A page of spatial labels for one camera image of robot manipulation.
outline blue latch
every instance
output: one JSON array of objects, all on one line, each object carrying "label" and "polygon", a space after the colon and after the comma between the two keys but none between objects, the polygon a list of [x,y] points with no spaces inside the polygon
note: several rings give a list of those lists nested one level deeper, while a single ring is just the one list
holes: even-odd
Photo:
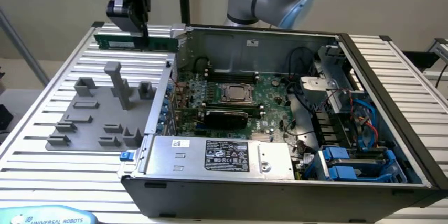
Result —
[{"label": "blue latch", "polygon": [[126,162],[126,161],[133,161],[133,152],[121,152],[120,154],[120,161]]},{"label": "blue latch", "polygon": [[162,124],[157,123],[156,132],[160,133],[162,131]]},{"label": "blue latch", "polygon": [[168,106],[168,104],[169,104],[169,100],[168,100],[166,98],[164,98],[164,99],[162,99],[162,102],[161,102],[161,105],[162,105],[162,106]]},{"label": "blue latch", "polygon": [[348,152],[346,152],[345,148],[328,147],[321,152],[324,154],[325,160],[330,160],[330,159],[334,159],[334,158],[340,158],[340,159],[349,159],[350,158],[348,156]]},{"label": "blue latch", "polygon": [[348,166],[333,166],[328,169],[329,178],[332,180],[342,180],[342,181],[356,181],[356,173],[352,167]]},{"label": "blue latch", "polygon": [[166,116],[165,115],[160,115],[158,116],[158,123],[164,123],[166,121]]},{"label": "blue latch", "polygon": [[168,108],[166,108],[166,107],[161,107],[161,108],[160,108],[160,114],[161,114],[161,113],[166,113],[166,112],[168,112]]},{"label": "blue latch", "polygon": [[166,94],[169,95],[170,91],[173,91],[173,85],[168,84],[166,85]]}]

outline white wall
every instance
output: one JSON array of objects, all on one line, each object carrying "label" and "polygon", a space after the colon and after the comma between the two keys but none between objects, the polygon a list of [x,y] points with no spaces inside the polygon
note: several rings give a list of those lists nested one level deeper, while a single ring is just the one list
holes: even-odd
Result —
[{"label": "white wall", "polygon": [[[0,0],[1,8],[37,59],[64,60],[108,0]],[[218,25],[226,0],[190,0],[192,22]],[[152,0],[150,23],[180,21],[178,0]],[[448,38],[444,0],[316,0],[301,29],[389,35],[402,49],[424,50]],[[18,58],[0,32],[0,57]]]}]

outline blue cable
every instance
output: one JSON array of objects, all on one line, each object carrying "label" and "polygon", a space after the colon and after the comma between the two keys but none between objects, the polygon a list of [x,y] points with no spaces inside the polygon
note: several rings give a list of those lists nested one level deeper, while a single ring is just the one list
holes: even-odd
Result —
[{"label": "blue cable", "polygon": [[[360,104],[361,106],[364,106],[372,111],[372,126],[376,128],[376,109],[374,107],[372,107],[365,101],[358,100],[358,99],[353,99],[353,102],[356,102],[357,104]],[[373,144],[374,144],[374,134],[372,134],[372,139],[370,139],[368,147],[372,148]]]}]

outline slotted metal surface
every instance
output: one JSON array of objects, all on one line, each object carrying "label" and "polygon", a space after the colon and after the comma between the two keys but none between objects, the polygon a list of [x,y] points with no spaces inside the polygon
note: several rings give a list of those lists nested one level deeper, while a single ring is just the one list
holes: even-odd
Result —
[{"label": "slotted metal surface", "polygon": [[392,42],[382,41],[378,36],[350,37],[440,168],[448,174],[445,98]]},{"label": "slotted metal surface", "polygon": [[[164,29],[169,34],[169,27],[152,26],[150,29]],[[106,24],[101,32],[117,32],[117,28]],[[73,84],[80,76],[92,77],[97,85],[110,86],[110,80],[102,74],[106,61],[121,62],[122,77],[129,85],[136,86],[140,81],[150,81],[157,85],[157,76],[166,54],[148,52],[101,52],[97,49],[90,29],[68,58],[61,70],[52,79],[48,87],[30,107],[17,127],[12,131],[6,142],[0,146],[0,207],[34,206],[61,204],[86,211],[97,216],[102,223],[197,223],[192,220],[148,219],[138,213],[138,209],[125,192],[118,181],[117,152],[69,152],[45,150],[46,136],[53,131],[53,124],[60,120],[69,101],[74,96]],[[358,47],[365,50],[388,50],[388,45],[369,36],[358,38]],[[400,63],[392,55],[381,52],[385,61]],[[389,81],[390,88],[400,90],[401,82],[394,82],[393,76],[382,75]],[[426,93],[413,94],[390,93],[400,103],[409,103],[412,108],[420,108],[413,104],[437,104],[432,102]],[[430,122],[445,120],[445,114],[425,113],[429,117],[420,117],[421,113],[409,111],[409,117],[414,119],[414,125],[422,124],[422,119]],[[448,143],[442,136],[430,134],[422,137],[434,157],[448,164]],[[440,224],[448,219],[448,200],[433,204],[429,208],[406,208],[381,220],[381,224]],[[205,221],[206,223],[234,223],[234,221]]]}]

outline motherboard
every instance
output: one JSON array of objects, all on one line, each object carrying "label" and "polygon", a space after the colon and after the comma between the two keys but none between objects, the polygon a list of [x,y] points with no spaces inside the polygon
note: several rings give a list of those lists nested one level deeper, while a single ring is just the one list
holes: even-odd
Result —
[{"label": "motherboard", "polygon": [[182,72],[176,95],[178,136],[288,140],[282,128],[292,121],[292,112],[282,76],[205,78],[202,74]]}]

